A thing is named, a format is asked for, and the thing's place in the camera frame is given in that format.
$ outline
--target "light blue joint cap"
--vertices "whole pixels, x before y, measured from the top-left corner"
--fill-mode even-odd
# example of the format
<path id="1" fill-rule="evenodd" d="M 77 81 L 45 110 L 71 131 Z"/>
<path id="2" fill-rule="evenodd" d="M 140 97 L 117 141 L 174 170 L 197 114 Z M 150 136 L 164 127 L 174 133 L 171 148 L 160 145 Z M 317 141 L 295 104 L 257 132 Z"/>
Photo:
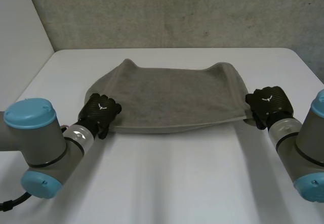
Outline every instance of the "light blue joint cap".
<path id="1" fill-rule="evenodd" d="M 51 199 L 63 185 L 55 178 L 36 171 L 26 171 L 21 178 L 21 186 L 33 196 Z"/>
<path id="2" fill-rule="evenodd" d="M 302 176 L 295 180 L 294 187 L 305 200 L 324 203 L 324 172 Z"/>
<path id="3" fill-rule="evenodd" d="M 56 112 L 46 99 L 25 99 L 9 106 L 4 121 L 16 129 L 36 129 L 52 123 Z"/>
<path id="4" fill-rule="evenodd" d="M 324 89 L 319 91 L 316 99 L 313 100 L 311 109 L 319 117 L 324 118 Z"/>

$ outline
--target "white table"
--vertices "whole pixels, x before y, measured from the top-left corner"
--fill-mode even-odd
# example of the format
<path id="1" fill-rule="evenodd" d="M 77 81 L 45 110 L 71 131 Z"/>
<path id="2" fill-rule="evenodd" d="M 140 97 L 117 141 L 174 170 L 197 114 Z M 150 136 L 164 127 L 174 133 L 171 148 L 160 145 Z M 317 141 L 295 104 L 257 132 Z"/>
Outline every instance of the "white table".
<path id="1" fill-rule="evenodd" d="M 281 86 L 303 121 L 323 84 L 287 49 L 122 49 L 55 53 L 20 99 L 50 100 L 72 124 L 86 90 L 130 58 L 141 67 L 203 69 L 229 62 L 249 92 Z M 23 193 L 19 152 L 0 153 L 0 201 Z M 243 122 L 170 135 L 97 141 L 52 200 L 31 197 L 0 223 L 323 223 L 324 204 L 294 189 L 267 132 Z"/>

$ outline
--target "gray concrete wall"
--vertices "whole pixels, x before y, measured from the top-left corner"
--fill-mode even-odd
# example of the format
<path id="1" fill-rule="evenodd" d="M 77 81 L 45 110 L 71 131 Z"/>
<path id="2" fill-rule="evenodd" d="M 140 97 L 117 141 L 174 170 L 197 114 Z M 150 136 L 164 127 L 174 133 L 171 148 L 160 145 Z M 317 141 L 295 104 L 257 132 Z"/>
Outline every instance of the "gray concrete wall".
<path id="1" fill-rule="evenodd" d="M 33 0 L 55 50 L 284 47 L 324 81 L 324 0 Z"/>

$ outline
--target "black cable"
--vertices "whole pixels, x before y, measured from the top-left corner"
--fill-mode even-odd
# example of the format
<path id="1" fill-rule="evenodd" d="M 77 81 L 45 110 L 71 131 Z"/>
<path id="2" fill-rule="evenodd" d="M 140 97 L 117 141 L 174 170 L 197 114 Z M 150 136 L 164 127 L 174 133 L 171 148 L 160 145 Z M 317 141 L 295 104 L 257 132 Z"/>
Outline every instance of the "black cable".
<path id="1" fill-rule="evenodd" d="M 8 210 L 12 210 L 15 206 L 26 201 L 30 196 L 31 196 L 31 194 L 26 192 L 25 194 L 20 196 L 18 199 L 6 201 L 6 202 L 0 204 L 0 211 L 6 212 Z"/>

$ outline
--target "towel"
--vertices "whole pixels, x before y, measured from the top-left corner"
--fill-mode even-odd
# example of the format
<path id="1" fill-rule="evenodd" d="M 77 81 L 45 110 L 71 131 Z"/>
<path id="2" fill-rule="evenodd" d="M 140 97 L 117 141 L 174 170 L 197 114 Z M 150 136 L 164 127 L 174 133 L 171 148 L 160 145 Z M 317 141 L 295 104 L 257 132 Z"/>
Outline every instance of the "towel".
<path id="1" fill-rule="evenodd" d="M 247 88 L 235 68 L 220 62 L 204 70 L 141 68 L 125 59 L 87 91 L 107 95 L 123 110 L 109 130 L 172 133 L 251 118 Z"/>

